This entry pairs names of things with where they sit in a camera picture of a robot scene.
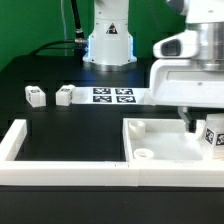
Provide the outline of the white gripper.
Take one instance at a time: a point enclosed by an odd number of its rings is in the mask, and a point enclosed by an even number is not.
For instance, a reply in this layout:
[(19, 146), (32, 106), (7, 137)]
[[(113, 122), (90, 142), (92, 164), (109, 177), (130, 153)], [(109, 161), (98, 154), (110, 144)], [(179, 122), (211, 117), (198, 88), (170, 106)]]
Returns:
[(196, 131), (187, 107), (224, 108), (222, 31), (185, 30), (156, 43), (153, 53), (157, 61), (150, 71), (152, 102), (180, 106), (187, 132)]

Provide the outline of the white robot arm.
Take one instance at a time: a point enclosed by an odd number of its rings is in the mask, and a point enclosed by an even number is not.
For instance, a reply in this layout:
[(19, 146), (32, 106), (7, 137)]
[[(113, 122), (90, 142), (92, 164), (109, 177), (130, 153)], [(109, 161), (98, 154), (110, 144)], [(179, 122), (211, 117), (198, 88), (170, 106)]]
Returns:
[[(94, 27), (83, 63), (120, 71), (137, 62), (129, 32), (130, 0), (94, 0)], [(144, 103), (224, 110), (224, 0), (165, 0), (186, 17), (185, 30), (153, 45)]]

